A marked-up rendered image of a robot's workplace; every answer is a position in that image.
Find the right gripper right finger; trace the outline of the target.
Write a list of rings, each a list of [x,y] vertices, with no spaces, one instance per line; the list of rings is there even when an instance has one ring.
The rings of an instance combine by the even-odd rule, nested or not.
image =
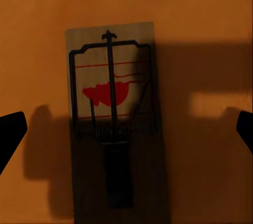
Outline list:
[[[253,154],[253,113],[241,111],[236,129]]]

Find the mousetrap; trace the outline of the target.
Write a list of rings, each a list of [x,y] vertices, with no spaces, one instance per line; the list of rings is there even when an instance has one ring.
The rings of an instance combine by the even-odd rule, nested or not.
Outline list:
[[[64,34],[75,224],[171,224],[153,21]]]

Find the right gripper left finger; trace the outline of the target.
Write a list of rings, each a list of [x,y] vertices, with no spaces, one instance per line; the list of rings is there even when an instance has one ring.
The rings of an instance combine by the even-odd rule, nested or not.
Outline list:
[[[27,132],[22,111],[0,117],[0,174]]]

